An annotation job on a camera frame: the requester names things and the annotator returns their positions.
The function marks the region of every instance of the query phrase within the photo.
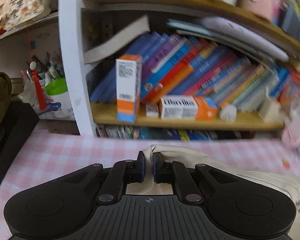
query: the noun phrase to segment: pen holder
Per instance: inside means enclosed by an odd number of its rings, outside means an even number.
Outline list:
[[[50,82],[45,87],[49,104],[56,118],[73,115],[66,79],[61,78]]]

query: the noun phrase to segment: ribbed gray panel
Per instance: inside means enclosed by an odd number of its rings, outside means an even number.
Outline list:
[[[99,207],[84,227],[58,240],[196,239],[242,240],[221,231],[200,207],[185,205],[175,195],[124,195],[117,204]],[[289,239],[286,235],[272,238]]]

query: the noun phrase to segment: white shelf post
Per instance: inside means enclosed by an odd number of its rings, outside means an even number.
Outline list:
[[[81,0],[59,0],[59,32],[68,90],[80,135],[96,136],[83,63]]]

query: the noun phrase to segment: plush toy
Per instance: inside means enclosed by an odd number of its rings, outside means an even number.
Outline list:
[[[300,99],[291,103],[290,118],[285,121],[282,142],[290,149],[297,149],[300,154]]]

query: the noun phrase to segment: checkered tablecloth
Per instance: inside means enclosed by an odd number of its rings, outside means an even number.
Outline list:
[[[116,140],[33,132],[8,170],[0,187],[0,240],[11,234],[3,218],[5,203],[14,194],[92,163],[112,167],[136,159],[151,144],[192,148],[228,165],[300,178],[300,158],[278,139],[211,142]]]

